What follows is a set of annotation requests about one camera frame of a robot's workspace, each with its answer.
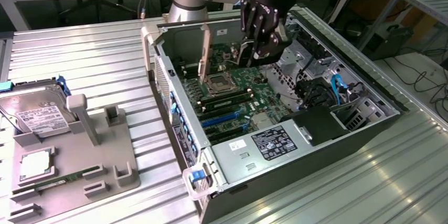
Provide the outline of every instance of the blue pcie slot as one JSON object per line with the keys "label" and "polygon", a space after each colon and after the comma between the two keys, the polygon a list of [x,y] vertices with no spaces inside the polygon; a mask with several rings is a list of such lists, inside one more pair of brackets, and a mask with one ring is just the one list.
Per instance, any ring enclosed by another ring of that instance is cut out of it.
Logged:
{"label": "blue pcie slot", "polygon": [[201,124],[202,127],[213,126],[213,125],[215,125],[215,124],[218,124],[218,123],[222,123],[222,122],[226,122],[226,121],[230,121],[230,120],[238,118],[238,116],[239,116],[239,111],[241,111],[241,110],[238,110],[238,111],[235,111],[234,113],[231,113],[231,114],[229,114],[229,115],[225,115],[225,116],[222,116],[222,117],[219,117],[219,118],[210,119],[210,120],[202,122],[202,124]]}

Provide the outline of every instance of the metal slotted table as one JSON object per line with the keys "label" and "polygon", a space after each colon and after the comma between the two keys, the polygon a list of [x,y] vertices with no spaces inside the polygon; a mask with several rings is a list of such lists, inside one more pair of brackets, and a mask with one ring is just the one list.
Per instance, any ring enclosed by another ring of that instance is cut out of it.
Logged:
{"label": "metal slotted table", "polygon": [[[410,111],[357,153],[214,223],[446,222],[446,123],[314,14],[297,10]],[[89,113],[109,104],[125,109],[141,178],[134,190],[39,223],[198,223],[145,79],[138,35],[145,22],[19,32],[3,45],[7,79],[31,81],[61,73],[73,93],[86,95]],[[3,121],[0,128],[1,223],[7,213],[11,131]]]}
{"label": "metal slotted table", "polygon": [[[417,7],[423,13],[430,15],[438,22],[441,22],[445,26],[448,26],[448,0],[403,0],[409,3],[409,5]],[[389,0],[387,4],[385,5],[375,21],[369,28],[367,32],[362,36],[357,48],[362,50],[365,45],[367,44],[374,31],[377,30],[378,26],[386,19],[386,16],[394,9],[398,0]]]}

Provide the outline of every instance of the power supply label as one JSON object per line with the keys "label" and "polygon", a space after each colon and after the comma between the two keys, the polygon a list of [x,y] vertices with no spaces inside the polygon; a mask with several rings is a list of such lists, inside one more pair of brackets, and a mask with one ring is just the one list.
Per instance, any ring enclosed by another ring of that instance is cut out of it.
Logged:
{"label": "power supply label", "polygon": [[275,128],[267,129],[253,135],[251,139],[263,159],[267,161],[297,149],[282,126],[277,126]]}
{"label": "power supply label", "polygon": [[35,134],[67,127],[57,106],[17,112],[17,117]]}

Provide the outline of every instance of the cpu socket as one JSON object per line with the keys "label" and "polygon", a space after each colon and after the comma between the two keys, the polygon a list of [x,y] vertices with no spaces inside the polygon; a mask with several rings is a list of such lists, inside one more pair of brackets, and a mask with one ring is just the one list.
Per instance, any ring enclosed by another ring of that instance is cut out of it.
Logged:
{"label": "cpu socket", "polygon": [[217,73],[205,77],[205,85],[210,95],[235,89],[234,82],[227,73]]}

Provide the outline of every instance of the hard drive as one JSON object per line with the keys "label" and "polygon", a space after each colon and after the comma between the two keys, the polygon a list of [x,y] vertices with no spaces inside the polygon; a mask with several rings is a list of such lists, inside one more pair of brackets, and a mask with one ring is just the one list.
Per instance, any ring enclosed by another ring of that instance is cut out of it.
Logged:
{"label": "hard drive", "polygon": [[63,78],[17,83],[0,83],[0,113],[11,123],[17,134],[33,132],[47,137],[70,129],[77,120],[66,109],[69,90]]}

